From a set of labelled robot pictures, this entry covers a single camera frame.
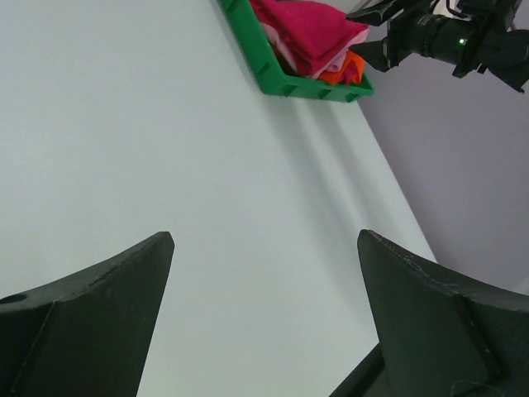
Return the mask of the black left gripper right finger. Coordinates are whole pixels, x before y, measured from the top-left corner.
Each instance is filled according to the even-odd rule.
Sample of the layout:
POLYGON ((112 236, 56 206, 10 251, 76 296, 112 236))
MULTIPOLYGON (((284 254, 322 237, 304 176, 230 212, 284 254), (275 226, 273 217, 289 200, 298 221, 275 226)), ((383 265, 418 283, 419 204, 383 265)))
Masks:
POLYGON ((337 396, 525 396, 528 297, 364 229, 357 239, 378 343, 337 396))

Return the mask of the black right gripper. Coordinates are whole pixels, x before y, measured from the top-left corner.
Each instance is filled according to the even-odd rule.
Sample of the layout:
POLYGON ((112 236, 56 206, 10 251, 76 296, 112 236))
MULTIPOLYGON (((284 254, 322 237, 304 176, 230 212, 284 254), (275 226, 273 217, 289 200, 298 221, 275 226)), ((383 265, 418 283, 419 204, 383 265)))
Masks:
POLYGON ((442 60, 442 15, 434 13, 436 1, 363 1, 346 14, 350 22, 387 25, 386 37, 353 45, 374 69, 387 72, 411 54, 442 60))

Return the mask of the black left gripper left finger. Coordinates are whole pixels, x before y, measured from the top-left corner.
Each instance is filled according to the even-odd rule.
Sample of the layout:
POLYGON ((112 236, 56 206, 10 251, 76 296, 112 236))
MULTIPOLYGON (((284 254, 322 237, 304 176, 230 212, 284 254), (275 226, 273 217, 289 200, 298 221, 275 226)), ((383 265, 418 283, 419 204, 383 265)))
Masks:
POLYGON ((3 396, 135 396, 174 240, 120 254, 1 300, 3 396))

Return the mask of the magenta t shirt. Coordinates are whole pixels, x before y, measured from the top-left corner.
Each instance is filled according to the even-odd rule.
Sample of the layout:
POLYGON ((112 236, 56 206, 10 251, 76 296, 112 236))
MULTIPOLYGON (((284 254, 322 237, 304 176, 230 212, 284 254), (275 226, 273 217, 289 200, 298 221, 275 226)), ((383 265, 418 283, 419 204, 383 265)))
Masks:
POLYGON ((325 75, 336 84, 355 58, 352 45, 365 42, 369 27, 315 1, 251 1, 269 43, 296 74, 311 79, 325 75))

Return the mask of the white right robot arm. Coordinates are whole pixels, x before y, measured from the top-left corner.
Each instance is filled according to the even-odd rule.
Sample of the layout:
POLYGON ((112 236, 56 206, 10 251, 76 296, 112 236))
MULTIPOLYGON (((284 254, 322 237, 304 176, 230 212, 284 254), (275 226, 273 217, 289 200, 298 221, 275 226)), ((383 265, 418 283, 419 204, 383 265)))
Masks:
POLYGON ((516 29, 519 1, 365 1, 351 22, 387 27, 378 41, 352 45, 372 68, 386 73, 415 54, 454 65, 453 76, 490 72, 510 88, 528 88, 528 31, 516 29))

